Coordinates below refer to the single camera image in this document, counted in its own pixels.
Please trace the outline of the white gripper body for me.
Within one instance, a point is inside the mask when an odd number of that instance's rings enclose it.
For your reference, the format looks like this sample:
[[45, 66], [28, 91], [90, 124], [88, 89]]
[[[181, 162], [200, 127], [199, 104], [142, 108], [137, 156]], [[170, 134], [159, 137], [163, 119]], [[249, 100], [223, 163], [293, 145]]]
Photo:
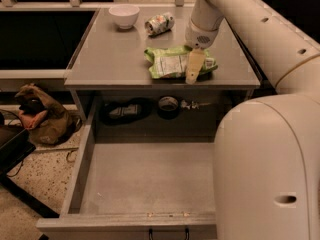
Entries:
[[191, 48], [209, 48], [217, 37], [219, 21], [199, 21], [190, 18], [185, 31], [185, 40]]

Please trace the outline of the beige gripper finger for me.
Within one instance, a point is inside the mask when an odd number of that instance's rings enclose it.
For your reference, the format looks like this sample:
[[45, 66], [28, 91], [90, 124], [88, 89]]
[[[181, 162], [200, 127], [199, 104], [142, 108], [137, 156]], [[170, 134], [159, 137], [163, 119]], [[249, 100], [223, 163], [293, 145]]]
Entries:
[[205, 58], [204, 50], [200, 48], [193, 49], [189, 53], [185, 73], [187, 84], [194, 84], [196, 82]]

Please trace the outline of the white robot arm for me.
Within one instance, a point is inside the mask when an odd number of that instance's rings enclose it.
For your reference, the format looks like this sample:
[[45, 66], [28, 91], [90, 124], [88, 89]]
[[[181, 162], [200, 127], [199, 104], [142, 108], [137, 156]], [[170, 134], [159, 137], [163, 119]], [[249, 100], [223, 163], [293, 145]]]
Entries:
[[319, 45], [261, 0], [197, 0], [186, 38], [227, 20], [276, 92], [221, 121], [213, 146], [218, 240], [320, 240]]

